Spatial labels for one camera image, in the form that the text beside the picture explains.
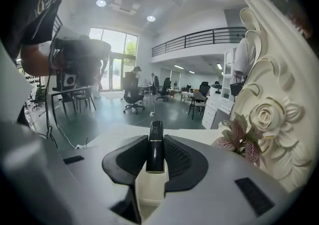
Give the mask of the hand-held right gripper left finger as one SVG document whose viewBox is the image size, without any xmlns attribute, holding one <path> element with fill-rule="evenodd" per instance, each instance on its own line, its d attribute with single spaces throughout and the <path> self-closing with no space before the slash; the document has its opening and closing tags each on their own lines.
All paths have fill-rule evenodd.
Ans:
<svg viewBox="0 0 319 225">
<path fill-rule="evenodd" d="M 104 206 L 136 224 L 142 223 L 136 179 L 146 162 L 148 136 L 60 153 L 79 183 Z"/>
</svg>

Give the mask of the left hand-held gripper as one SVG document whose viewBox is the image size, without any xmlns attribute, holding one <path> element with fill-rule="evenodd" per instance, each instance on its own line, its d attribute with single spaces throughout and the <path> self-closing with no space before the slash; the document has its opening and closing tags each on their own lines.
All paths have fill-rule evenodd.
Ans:
<svg viewBox="0 0 319 225">
<path fill-rule="evenodd" d="M 55 92 L 95 83 L 102 61 L 108 59 L 111 45 L 107 42 L 80 37 L 54 38 L 49 53 L 49 72 L 55 73 Z"/>
</svg>

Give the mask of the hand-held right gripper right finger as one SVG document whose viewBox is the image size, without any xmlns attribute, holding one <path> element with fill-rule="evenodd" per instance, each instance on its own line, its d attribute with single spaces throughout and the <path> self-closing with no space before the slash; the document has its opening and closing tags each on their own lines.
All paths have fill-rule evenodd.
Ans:
<svg viewBox="0 0 319 225">
<path fill-rule="evenodd" d="M 270 225 L 287 191 L 241 156 L 164 137 L 169 180 L 147 225 Z"/>
</svg>

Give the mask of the black lipstick tube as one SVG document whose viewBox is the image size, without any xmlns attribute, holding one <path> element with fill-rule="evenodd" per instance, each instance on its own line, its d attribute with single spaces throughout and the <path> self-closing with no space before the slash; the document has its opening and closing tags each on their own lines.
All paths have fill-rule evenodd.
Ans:
<svg viewBox="0 0 319 225">
<path fill-rule="evenodd" d="M 146 162 L 146 172 L 153 174 L 162 174 L 164 168 L 164 137 L 163 123 L 160 120 L 153 121 L 150 127 L 148 152 Z"/>
</svg>

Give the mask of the person's left forearm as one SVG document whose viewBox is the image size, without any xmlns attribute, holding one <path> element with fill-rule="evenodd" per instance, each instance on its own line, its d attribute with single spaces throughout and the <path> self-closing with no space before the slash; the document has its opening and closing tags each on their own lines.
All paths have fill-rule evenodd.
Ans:
<svg viewBox="0 0 319 225">
<path fill-rule="evenodd" d="M 40 51 L 40 44 L 21 45 L 21 65 L 31 76 L 46 77 L 50 75 L 48 56 Z"/>
</svg>

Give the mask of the large glass window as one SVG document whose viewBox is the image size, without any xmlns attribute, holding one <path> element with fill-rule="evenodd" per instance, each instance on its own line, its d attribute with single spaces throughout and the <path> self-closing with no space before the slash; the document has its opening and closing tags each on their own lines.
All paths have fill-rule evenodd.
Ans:
<svg viewBox="0 0 319 225">
<path fill-rule="evenodd" d="M 111 45 L 107 64 L 101 66 L 100 91 L 122 90 L 125 73 L 136 66 L 138 37 L 125 32 L 93 27 L 89 30 L 89 37 Z"/>
</svg>

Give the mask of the black dining chair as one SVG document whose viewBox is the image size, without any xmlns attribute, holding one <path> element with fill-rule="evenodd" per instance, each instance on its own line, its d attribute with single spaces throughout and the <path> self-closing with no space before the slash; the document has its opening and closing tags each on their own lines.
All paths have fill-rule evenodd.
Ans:
<svg viewBox="0 0 319 225">
<path fill-rule="evenodd" d="M 91 105 L 93 108 L 96 110 L 95 103 L 93 101 L 92 95 L 91 95 L 91 90 L 89 87 L 81 87 L 81 88 L 74 88 L 74 89 L 69 89 L 66 91 L 62 91 L 61 94 L 62 99 L 62 107 L 63 111 L 65 113 L 65 116 L 67 116 L 67 111 L 66 111 L 66 104 L 71 103 L 73 107 L 73 111 L 76 114 L 77 111 L 81 113 L 82 111 L 82 106 L 81 102 L 83 101 L 85 103 L 86 107 L 89 107 L 91 109 Z"/>
</svg>

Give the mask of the black office chair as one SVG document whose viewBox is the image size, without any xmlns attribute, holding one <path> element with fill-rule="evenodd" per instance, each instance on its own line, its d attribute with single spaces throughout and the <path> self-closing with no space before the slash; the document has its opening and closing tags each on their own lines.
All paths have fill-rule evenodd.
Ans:
<svg viewBox="0 0 319 225">
<path fill-rule="evenodd" d="M 168 91 L 170 89 L 170 86 L 170 78 L 165 78 L 162 88 L 158 91 L 156 100 L 162 99 L 163 101 L 168 101 Z"/>
<path fill-rule="evenodd" d="M 127 103 L 123 113 L 126 113 L 128 109 L 135 109 L 135 113 L 138 113 L 138 108 L 145 109 L 144 95 L 140 95 L 138 87 L 138 78 L 134 72 L 126 72 L 123 79 L 124 87 L 124 100 Z"/>
</svg>

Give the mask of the pink artificial flowers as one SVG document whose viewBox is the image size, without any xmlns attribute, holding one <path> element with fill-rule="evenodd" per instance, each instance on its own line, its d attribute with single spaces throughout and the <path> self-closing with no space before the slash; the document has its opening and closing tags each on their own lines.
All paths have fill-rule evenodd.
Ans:
<svg viewBox="0 0 319 225">
<path fill-rule="evenodd" d="M 232 120 L 225 120 L 220 126 L 222 136 L 212 143 L 213 147 L 234 152 L 257 167 L 265 162 L 259 146 L 263 134 L 256 126 L 249 125 L 243 115 L 236 113 Z"/>
</svg>

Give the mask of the ceiling air conditioner panel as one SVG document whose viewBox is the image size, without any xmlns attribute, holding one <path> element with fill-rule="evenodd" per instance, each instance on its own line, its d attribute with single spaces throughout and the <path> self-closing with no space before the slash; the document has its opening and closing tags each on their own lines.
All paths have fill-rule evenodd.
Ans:
<svg viewBox="0 0 319 225">
<path fill-rule="evenodd" d="M 140 8 L 140 5 L 133 0 L 114 0 L 109 4 L 109 7 L 116 12 L 135 15 Z"/>
</svg>

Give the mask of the black t-shirt with round logo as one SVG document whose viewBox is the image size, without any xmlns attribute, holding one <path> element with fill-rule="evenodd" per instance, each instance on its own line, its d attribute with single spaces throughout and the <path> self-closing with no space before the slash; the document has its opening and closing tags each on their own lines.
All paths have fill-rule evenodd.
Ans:
<svg viewBox="0 0 319 225">
<path fill-rule="evenodd" d="M 62 0 L 0 0 L 0 39 L 10 57 L 22 45 L 52 40 L 54 21 Z"/>
</svg>

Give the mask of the white tall cabinet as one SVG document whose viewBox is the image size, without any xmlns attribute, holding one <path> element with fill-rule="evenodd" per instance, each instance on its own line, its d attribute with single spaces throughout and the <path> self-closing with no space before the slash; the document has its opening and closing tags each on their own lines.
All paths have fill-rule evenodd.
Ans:
<svg viewBox="0 0 319 225">
<path fill-rule="evenodd" d="M 230 119 L 235 100 L 230 88 L 230 85 L 234 82 L 233 64 L 235 51 L 236 48 L 231 48 L 224 53 L 221 88 L 211 87 L 209 91 L 202 118 L 202 125 L 205 129 L 218 129 L 220 122 Z"/>
</svg>

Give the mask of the grey seat chair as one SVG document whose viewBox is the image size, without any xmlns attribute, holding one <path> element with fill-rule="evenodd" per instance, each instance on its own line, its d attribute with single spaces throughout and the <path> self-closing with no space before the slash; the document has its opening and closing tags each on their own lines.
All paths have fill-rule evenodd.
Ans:
<svg viewBox="0 0 319 225">
<path fill-rule="evenodd" d="M 195 91 L 192 96 L 191 104 L 188 114 L 192 112 L 192 119 L 194 119 L 195 108 L 198 108 L 199 114 L 203 114 L 206 107 L 207 97 L 205 97 L 200 91 Z"/>
</svg>

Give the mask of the black balcony railing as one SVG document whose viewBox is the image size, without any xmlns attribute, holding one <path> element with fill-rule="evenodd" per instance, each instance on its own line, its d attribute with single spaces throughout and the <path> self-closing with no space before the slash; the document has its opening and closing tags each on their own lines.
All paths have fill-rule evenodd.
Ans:
<svg viewBox="0 0 319 225">
<path fill-rule="evenodd" d="M 153 47 L 152 57 L 190 47 L 239 43 L 246 31 L 245 27 L 222 27 L 190 33 Z"/>
</svg>

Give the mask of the white carved mirror frame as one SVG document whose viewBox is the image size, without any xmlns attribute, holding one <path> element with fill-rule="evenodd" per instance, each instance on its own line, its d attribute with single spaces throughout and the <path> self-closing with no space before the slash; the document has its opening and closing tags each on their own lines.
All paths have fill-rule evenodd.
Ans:
<svg viewBox="0 0 319 225">
<path fill-rule="evenodd" d="M 256 55 L 232 114 L 263 132 L 261 169 L 287 191 L 304 186 L 319 158 L 319 59 L 296 0 L 245 0 L 240 18 Z"/>
</svg>

